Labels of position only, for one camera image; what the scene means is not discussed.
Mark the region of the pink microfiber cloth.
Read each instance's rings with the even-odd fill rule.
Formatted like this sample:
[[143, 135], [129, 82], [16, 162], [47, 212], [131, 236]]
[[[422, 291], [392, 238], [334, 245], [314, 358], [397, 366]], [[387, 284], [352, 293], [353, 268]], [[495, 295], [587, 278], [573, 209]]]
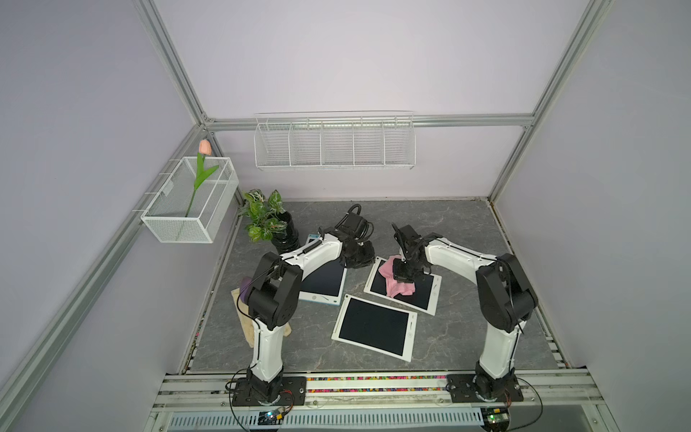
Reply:
[[394, 298], [397, 295], [414, 295], [416, 291], [415, 284], [403, 283], [394, 277], [393, 264], [396, 259], [401, 259], [401, 256], [390, 256], [378, 269], [379, 275], [381, 275], [385, 281], [386, 296]]

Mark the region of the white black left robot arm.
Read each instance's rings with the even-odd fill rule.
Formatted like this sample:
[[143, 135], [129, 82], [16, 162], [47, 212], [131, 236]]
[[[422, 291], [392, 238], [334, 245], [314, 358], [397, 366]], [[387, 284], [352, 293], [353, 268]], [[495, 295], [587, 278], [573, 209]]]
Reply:
[[375, 259], [370, 237], [374, 225], [361, 215], [362, 205], [353, 204], [335, 226], [320, 237], [291, 252], [261, 257], [255, 275], [239, 299], [248, 306], [253, 322], [253, 357], [241, 382], [262, 404], [280, 401], [283, 385], [282, 348], [284, 327], [295, 314], [302, 281], [330, 262], [343, 268], [370, 266]]

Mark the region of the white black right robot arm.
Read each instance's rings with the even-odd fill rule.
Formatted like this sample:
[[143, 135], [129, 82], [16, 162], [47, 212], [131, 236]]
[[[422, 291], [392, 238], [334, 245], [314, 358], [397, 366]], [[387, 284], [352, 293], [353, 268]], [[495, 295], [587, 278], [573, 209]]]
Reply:
[[478, 401], [523, 401], [516, 377], [515, 356], [520, 335], [539, 302], [523, 266], [512, 254], [495, 256], [462, 247], [431, 233], [419, 235], [410, 225], [392, 226], [401, 258], [393, 261], [398, 282], [414, 283], [439, 266], [477, 287], [487, 331], [475, 375], [466, 384], [448, 380], [452, 394], [466, 392]]

